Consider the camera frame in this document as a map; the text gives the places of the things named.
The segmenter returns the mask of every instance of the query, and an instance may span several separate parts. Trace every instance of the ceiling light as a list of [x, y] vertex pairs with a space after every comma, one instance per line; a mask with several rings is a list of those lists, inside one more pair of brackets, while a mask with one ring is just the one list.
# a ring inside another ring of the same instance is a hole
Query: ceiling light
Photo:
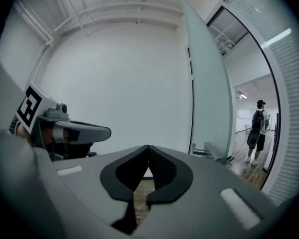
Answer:
[[287, 30], [281, 32], [279, 35], [275, 36], [274, 38], [271, 38], [267, 42], [265, 42], [263, 45], [261, 45], [262, 48], [266, 48], [270, 45], [272, 45], [275, 42], [280, 41], [281, 39], [285, 38], [287, 35], [291, 34], [291, 28], [288, 28]]

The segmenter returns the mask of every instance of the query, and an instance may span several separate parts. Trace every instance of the black bag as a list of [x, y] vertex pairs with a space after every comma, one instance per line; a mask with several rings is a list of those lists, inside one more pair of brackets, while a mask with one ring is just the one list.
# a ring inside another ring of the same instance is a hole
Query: black bag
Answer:
[[261, 130], [263, 128], [264, 125], [264, 115], [263, 115], [263, 111], [259, 111], [257, 110], [254, 113], [253, 119], [251, 121], [252, 124], [252, 129], [258, 129]]

